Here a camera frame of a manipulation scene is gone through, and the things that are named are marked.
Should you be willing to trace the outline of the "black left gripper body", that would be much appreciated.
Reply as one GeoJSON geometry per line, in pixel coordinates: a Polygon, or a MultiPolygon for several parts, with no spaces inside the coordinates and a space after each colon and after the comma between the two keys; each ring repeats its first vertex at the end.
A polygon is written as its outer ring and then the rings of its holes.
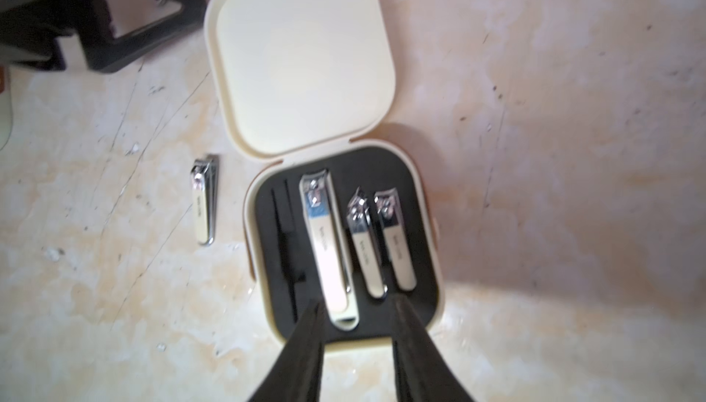
{"type": "Polygon", "coordinates": [[[64,0],[1,0],[1,64],[63,71],[57,38],[73,30],[64,0]]]}

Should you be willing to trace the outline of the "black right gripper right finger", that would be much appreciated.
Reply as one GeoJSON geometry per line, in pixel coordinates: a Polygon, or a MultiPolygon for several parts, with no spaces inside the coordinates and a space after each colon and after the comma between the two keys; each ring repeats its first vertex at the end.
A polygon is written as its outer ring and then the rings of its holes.
{"type": "Polygon", "coordinates": [[[445,363],[401,294],[392,296],[392,342],[398,401],[474,401],[445,363]]]}

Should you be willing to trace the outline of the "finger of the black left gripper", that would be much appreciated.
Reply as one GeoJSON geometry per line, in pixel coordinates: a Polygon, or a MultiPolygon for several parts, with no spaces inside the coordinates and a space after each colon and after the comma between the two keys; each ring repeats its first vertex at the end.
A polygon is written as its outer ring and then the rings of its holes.
{"type": "Polygon", "coordinates": [[[110,31],[112,18],[106,0],[76,0],[76,32],[88,69],[114,73],[145,54],[202,27],[206,0],[169,0],[178,12],[132,32],[116,37],[110,31]]]}

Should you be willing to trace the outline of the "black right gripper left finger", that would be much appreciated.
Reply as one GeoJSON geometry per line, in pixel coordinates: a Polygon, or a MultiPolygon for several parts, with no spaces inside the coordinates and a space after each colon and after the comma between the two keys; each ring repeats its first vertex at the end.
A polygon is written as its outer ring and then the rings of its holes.
{"type": "Polygon", "coordinates": [[[277,361],[249,401],[318,401],[325,353],[327,311],[312,301],[277,361]]]}

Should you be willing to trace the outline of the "cream nail clipper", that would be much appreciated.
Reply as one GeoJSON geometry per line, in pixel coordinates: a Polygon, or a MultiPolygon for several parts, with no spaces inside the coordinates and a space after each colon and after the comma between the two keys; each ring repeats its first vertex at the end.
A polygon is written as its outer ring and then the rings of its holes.
{"type": "Polygon", "coordinates": [[[329,319],[339,330],[354,330],[360,322],[360,312],[331,173],[325,169],[303,175],[299,192],[329,319]]]}

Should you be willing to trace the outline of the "cream manicure case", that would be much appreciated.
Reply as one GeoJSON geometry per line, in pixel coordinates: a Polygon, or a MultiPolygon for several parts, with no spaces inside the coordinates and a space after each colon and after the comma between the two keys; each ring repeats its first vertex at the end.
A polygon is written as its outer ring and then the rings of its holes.
{"type": "Polygon", "coordinates": [[[329,319],[338,350],[369,348],[391,335],[392,296],[407,297],[426,329],[441,317],[444,292],[419,172],[397,146],[370,133],[395,98],[395,64],[379,0],[211,0],[204,22],[211,72],[226,131],[261,161],[243,205],[247,252],[270,331],[287,341],[312,301],[325,301],[303,221],[301,177],[329,170],[360,312],[354,330],[329,319]],[[347,226],[347,204],[366,194],[387,285],[366,289],[347,226]],[[398,288],[373,195],[395,188],[417,287],[398,288]]]}
{"type": "Polygon", "coordinates": [[[9,71],[2,66],[0,84],[0,150],[7,146],[13,128],[13,110],[9,71]]]}

